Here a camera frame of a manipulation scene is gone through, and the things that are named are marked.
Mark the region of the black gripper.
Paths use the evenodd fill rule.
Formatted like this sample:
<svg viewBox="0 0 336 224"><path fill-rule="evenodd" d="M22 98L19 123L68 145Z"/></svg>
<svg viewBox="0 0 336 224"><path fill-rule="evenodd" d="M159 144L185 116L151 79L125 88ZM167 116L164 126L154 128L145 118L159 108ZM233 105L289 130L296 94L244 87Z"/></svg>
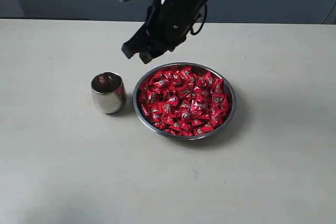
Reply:
<svg viewBox="0 0 336 224"><path fill-rule="evenodd" d="M144 64L173 51L186 40L205 0L154 0L145 23L121 50L131 59L135 54Z"/></svg>

